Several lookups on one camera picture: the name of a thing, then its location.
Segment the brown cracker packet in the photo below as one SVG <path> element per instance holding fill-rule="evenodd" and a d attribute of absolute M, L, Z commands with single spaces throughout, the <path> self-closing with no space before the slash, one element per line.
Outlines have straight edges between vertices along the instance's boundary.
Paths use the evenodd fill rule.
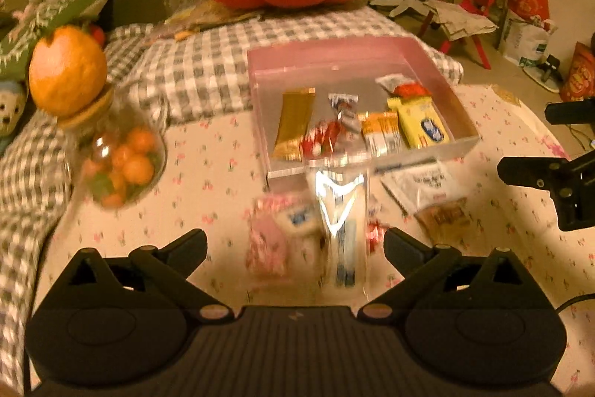
<path fill-rule="evenodd" d="M 459 198 L 423 209 L 415 218 L 435 245 L 448 244 L 463 248 L 464 238 L 471 228 L 471 218 L 466 205 L 467 198 Z"/>

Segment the dark red candy packet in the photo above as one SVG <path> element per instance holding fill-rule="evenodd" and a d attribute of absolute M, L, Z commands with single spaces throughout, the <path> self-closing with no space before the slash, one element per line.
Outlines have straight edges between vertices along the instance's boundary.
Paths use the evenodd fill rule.
<path fill-rule="evenodd" d="M 366 229 L 367 251 L 373 254 L 378 248 L 382 247 L 383 239 L 389 226 L 384 225 L 377 220 L 369 221 Z"/>

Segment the white sachet with print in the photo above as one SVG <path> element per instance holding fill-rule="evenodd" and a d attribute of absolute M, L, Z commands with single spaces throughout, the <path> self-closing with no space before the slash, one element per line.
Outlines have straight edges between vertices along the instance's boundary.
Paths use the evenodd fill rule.
<path fill-rule="evenodd" d="M 439 161 L 386 171 L 380 182 L 407 215 L 465 196 L 462 185 Z"/>

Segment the pink clear candy packet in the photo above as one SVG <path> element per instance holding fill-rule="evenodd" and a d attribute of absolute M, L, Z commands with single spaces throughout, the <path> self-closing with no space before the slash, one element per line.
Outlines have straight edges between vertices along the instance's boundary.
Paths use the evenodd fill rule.
<path fill-rule="evenodd" d="M 282 278 L 287 275 L 289 240 L 275 222 L 275 217 L 297 202 L 298 198 L 291 193 L 268 193 L 255 199 L 249 218 L 245 264 L 248 272 L 256 278 Z"/>

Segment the tall clear white cake packet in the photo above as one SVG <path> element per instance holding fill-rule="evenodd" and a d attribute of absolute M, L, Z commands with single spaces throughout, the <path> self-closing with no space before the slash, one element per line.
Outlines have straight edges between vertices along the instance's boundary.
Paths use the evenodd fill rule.
<path fill-rule="evenodd" d="M 361 295 L 367 277 L 368 172 L 314 168 L 308 183 L 326 234 L 324 295 L 334 300 Z"/>

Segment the small clear white cake packet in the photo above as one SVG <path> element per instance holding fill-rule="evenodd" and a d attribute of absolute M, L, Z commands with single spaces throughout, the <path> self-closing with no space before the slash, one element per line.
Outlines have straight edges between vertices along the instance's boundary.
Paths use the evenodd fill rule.
<path fill-rule="evenodd" d="M 293 205 L 274 214 L 273 220 L 288 237 L 306 237 L 320 229 L 319 213 L 313 204 Z"/>

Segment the yellow snack packet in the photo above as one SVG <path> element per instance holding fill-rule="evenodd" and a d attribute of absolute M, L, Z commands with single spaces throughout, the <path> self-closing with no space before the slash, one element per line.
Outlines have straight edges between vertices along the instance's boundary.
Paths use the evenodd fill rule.
<path fill-rule="evenodd" d="M 444 145 L 451 137 L 430 96 L 390 98 L 387 107 L 397 113 L 399 127 L 411 149 Z"/>

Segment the orange white snack packet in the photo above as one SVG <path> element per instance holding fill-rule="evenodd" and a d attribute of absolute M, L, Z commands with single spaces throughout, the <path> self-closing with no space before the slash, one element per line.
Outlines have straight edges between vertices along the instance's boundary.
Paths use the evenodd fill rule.
<path fill-rule="evenodd" d="M 364 141 L 372 156 L 397 154 L 406 149 L 397 113 L 366 112 L 359 115 L 359 121 Z"/>

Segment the silver foil snack packet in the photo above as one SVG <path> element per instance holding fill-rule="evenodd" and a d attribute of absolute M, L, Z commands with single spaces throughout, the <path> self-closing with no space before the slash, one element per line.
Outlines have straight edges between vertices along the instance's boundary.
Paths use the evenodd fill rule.
<path fill-rule="evenodd" d="M 328 99 L 342 130 L 351 138 L 360 137 L 361 123 L 357 112 L 359 97 L 353 94 L 331 93 Z"/>

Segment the red candy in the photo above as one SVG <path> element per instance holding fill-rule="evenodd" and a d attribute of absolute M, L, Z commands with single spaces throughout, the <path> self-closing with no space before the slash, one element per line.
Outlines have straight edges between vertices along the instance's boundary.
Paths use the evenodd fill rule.
<path fill-rule="evenodd" d="M 299 143 L 303 158 L 315 159 L 332 154 L 341 131 L 338 121 L 323 121 L 310 129 Z"/>

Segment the red white sachet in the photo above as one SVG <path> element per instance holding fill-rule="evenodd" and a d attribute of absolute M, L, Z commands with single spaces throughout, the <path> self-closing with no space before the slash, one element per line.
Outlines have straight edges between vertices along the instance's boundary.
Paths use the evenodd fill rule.
<path fill-rule="evenodd" d="M 377 77 L 375 82 L 384 88 L 393 97 L 410 99 L 418 97 L 429 97 L 431 92 L 417 80 L 404 74 L 387 74 Z"/>

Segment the gold bar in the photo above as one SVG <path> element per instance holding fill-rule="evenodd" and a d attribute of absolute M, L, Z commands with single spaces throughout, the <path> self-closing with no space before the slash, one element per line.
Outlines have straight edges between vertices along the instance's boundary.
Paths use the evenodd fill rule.
<path fill-rule="evenodd" d="M 276 139 L 272 156 L 282 160 L 300 160 L 300 143 L 308 131 L 316 100 L 315 88 L 286 91 L 282 94 Z"/>

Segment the glass jar with kumquats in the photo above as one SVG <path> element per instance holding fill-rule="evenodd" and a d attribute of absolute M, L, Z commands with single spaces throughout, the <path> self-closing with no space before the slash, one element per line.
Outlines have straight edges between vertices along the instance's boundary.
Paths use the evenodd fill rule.
<path fill-rule="evenodd" d="M 108 83 L 79 112 L 59 117 L 75 188 L 107 211 L 138 202 L 157 184 L 166 165 L 168 111 L 162 95 L 151 114 Z"/>

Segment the grey checkered blanket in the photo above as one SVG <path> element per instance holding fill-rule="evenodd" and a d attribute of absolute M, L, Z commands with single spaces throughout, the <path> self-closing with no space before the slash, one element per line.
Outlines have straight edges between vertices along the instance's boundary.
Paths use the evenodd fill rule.
<path fill-rule="evenodd" d="M 111 82 L 142 110 L 170 105 L 168 129 L 251 113 L 247 52 L 273 43 L 349 36 L 403 36 L 404 29 L 368 8 L 321 10 L 252 19 L 184 41 L 144 40 L 149 27 L 133 24 L 109 35 Z M 37 112 L 1 160 L 1 385 L 24 387 L 24 333 L 38 297 L 39 271 L 49 239 L 75 195 L 65 173 L 65 135 Z"/>

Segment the large orange citrus fruit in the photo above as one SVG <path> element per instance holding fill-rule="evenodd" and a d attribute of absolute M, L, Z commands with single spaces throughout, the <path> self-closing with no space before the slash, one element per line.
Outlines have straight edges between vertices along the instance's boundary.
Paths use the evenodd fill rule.
<path fill-rule="evenodd" d="M 64 25 L 34 46 L 28 67 L 34 104 L 54 117 L 69 117 L 94 101 L 107 81 L 107 59 L 97 40 Z"/>

